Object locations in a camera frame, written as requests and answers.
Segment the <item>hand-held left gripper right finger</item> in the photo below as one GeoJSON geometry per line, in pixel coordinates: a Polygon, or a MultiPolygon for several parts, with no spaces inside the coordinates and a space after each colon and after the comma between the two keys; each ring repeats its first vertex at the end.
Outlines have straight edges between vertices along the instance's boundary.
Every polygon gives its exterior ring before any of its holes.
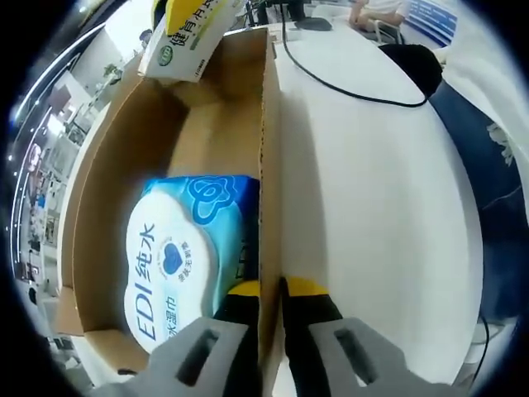
{"type": "Polygon", "coordinates": [[[402,351],[358,318],[345,318],[320,285],[280,280],[284,347],[299,396],[413,396],[402,351]]]}

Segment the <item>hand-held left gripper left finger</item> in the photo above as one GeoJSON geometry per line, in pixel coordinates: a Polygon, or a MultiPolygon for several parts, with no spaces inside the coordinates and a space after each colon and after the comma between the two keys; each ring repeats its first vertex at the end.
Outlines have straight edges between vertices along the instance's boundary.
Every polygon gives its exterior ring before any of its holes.
{"type": "Polygon", "coordinates": [[[245,282],[150,354],[143,371],[94,396],[260,396],[259,284],[245,282]]]}

